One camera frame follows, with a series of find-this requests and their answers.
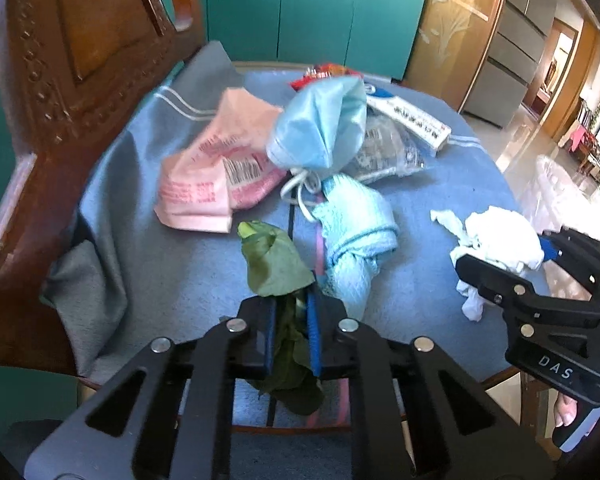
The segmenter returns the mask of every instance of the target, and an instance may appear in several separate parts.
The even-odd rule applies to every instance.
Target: doorway
[[[568,66],[577,35],[577,30],[558,18],[554,18],[536,74],[522,99],[525,107],[536,119],[542,116],[556,89],[560,86],[560,80],[564,76],[565,67]]]

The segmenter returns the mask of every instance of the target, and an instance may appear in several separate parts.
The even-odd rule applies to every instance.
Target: white stripe
[[[480,140],[478,139],[478,137],[467,137],[467,136],[462,136],[462,135],[449,135],[449,139],[455,139],[455,140],[472,140],[473,142],[478,142],[480,143]]]
[[[191,110],[193,113],[195,114],[215,114],[216,111],[215,110],[198,110],[197,108],[194,108],[193,106],[191,106],[189,103],[187,103],[181,96],[180,94],[178,94],[173,88],[171,88],[170,86],[161,86],[160,90],[166,90],[167,92],[171,92],[173,95],[175,95],[178,99],[178,101],[180,101],[182,104],[184,104],[189,110]]]
[[[196,117],[196,116],[193,116],[193,115],[186,114],[182,110],[180,110],[175,104],[173,104],[171,101],[169,101],[169,99],[166,98],[164,95],[162,95],[162,94],[155,94],[155,96],[157,98],[162,99],[163,101],[166,101],[168,104],[170,104],[173,107],[174,110],[177,111],[177,113],[179,113],[182,116],[185,116],[190,121],[210,121],[211,119],[214,118],[211,115],[209,115],[209,116],[202,116],[202,117]]]
[[[487,153],[487,150],[485,150],[481,144],[477,144],[476,142],[461,142],[460,140],[454,139],[449,139],[447,142],[454,146],[461,146],[462,148],[478,148],[479,150]]]

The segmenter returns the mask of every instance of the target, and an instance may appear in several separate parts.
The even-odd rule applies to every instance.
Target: white cloth
[[[458,238],[458,247],[453,248],[451,261],[465,254],[488,262],[521,276],[526,268],[537,269],[542,264],[544,252],[538,234],[531,224],[519,213],[490,206],[484,213],[471,213],[462,227],[462,222],[451,210],[431,211],[431,220],[437,221]],[[485,299],[478,295],[475,287],[458,281],[456,290],[467,298],[462,312],[472,321],[480,321]]]

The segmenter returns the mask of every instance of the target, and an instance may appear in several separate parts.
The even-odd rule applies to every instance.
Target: human hand
[[[578,411],[578,401],[567,397],[564,394],[558,394],[554,404],[555,427],[570,425],[576,418]]]

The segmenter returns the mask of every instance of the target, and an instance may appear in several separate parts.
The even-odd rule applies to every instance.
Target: table
[[[221,45],[212,42],[168,85],[198,110],[214,108],[225,88],[241,85],[284,106],[295,95],[288,82],[299,75],[242,76]],[[458,277],[448,256],[456,239],[430,221],[429,211],[450,208],[464,219],[490,205],[518,205],[460,115],[440,100],[390,87],[451,126],[453,136],[437,157],[426,155],[426,171],[375,185],[392,204],[401,231],[398,250],[372,284],[363,321],[382,336],[404,342],[428,335],[484,381],[509,367],[506,328],[497,307],[487,308],[480,323],[462,314],[464,298],[455,290]],[[176,342],[198,338],[219,317],[235,315],[240,301],[252,295],[235,233],[239,221],[261,219],[289,229],[305,262],[314,266],[315,225],[280,200],[279,188],[251,210],[237,212],[228,235],[174,230],[157,220],[153,208],[161,160],[189,146],[208,122],[183,108],[152,96],[103,155],[80,203],[74,246],[48,279],[45,295],[60,313],[78,370],[96,384],[157,336]],[[548,293],[541,272],[529,278],[538,292]],[[278,407],[273,418],[267,396],[237,381],[234,424],[263,427],[273,418],[281,431],[346,424],[346,388],[332,382],[325,391],[318,415],[298,417]]]

